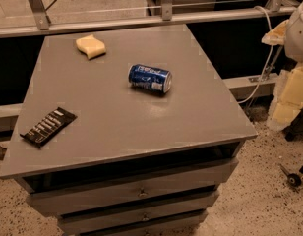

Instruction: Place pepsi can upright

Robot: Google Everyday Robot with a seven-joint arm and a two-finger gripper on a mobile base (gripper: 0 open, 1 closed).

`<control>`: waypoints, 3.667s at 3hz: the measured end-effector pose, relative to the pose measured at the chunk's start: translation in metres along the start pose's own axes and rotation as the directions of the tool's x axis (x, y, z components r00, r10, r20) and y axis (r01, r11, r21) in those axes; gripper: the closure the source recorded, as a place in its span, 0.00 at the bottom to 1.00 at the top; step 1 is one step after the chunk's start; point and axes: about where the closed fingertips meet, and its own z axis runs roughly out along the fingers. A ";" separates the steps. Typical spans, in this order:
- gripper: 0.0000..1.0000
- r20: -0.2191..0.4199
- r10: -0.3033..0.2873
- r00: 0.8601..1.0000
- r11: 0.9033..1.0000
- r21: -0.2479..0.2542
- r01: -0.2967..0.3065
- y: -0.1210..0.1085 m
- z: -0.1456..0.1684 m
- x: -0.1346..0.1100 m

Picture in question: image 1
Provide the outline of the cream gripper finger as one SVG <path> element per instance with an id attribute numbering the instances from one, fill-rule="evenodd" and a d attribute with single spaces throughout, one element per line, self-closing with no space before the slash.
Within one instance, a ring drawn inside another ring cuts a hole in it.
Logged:
<path id="1" fill-rule="evenodd" d="M 270 46 L 283 45 L 285 43 L 287 24 L 288 20 L 285 20 L 278 24 L 274 29 L 271 29 L 263 36 L 262 43 Z"/>

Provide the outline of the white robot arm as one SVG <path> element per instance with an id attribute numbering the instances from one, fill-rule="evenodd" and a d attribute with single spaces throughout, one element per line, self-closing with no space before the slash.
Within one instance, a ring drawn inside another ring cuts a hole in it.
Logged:
<path id="1" fill-rule="evenodd" d="M 282 131 L 303 109 L 303 2 L 288 20 L 266 33 L 262 43 L 283 46 L 285 55 L 296 62 L 290 72 L 280 72 L 269 109 L 267 126 Z"/>

